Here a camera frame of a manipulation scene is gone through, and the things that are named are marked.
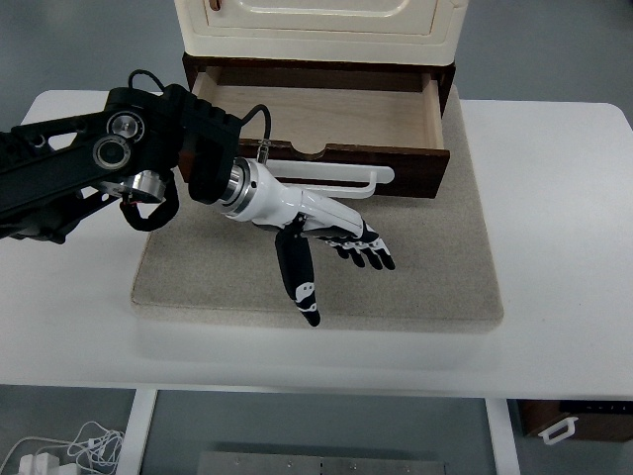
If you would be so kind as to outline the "white robotic hand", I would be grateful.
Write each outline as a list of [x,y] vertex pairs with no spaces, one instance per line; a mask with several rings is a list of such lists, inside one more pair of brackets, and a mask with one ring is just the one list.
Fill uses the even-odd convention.
[[[355,210],[298,185],[277,180],[268,168],[254,159],[238,157],[229,182],[215,210],[238,222],[251,222],[266,229],[281,230],[275,248],[284,287],[290,299],[312,327],[320,323],[315,293],[315,273],[308,239],[327,238],[325,243],[341,258],[351,258],[360,268],[364,258],[376,270],[396,268],[380,235]],[[365,243],[345,249],[334,238],[358,239]]]

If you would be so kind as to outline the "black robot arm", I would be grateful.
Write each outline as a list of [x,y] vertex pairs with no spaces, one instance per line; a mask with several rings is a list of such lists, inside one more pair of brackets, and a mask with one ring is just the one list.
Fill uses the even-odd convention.
[[151,93],[128,84],[111,90],[100,112],[17,126],[1,137],[1,234],[61,244],[111,203],[135,230],[162,228],[179,209],[174,170],[191,152],[190,197],[275,234],[286,292],[316,326],[311,238],[360,267],[394,261],[358,212],[281,183],[266,165],[268,137],[255,157],[239,156],[245,124],[180,85]]

